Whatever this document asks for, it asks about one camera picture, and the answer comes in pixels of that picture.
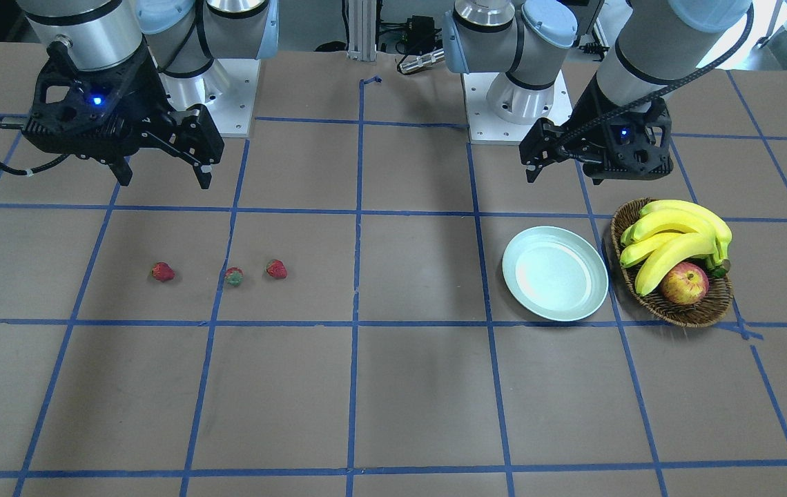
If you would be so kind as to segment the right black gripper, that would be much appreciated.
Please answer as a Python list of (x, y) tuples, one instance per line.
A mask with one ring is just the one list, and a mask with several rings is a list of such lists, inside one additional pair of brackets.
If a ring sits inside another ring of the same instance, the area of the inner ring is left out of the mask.
[(22, 135), (46, 153), (106, 161), (122, 188), (133, 178), (126, 157), (156, 148), (185, 161), (209, 189), (225, 142), (207, 107), (173, 111), (147, 42), (101, 70), (78, 69), (71, 50), (62, 41), (47, 48)]

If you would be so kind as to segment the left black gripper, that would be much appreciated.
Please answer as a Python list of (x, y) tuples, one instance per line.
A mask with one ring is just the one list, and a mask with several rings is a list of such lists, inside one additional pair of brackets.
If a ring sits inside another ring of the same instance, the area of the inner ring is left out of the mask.
[(672, 120), (662, 97), (639, 104), (577, 133), (564, 144), (570, 120), (557, 124), (539, 117), (519, 144), (525, 176), (533, 184), (546, 166), (579, 160), (584, 174), (599, 184), (605, 179), (662, 179), (672, 172)]

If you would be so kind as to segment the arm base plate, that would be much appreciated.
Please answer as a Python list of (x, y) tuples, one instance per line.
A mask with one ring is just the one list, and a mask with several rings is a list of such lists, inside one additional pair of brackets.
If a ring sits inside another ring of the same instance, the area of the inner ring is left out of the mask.
[(248, 138), (261, 65), (255, 59), (217, 59), (201, 75), (189, 78), (160, 75), (160, 79), (176, 110), (204, 104), (220, 135)]
[(517, 145), (542, 117), (561, 125), (572, 113), (562, 72), (540, 90), (520, 87), (503, 72), (468, 73), (462, 83), (473, 144)]

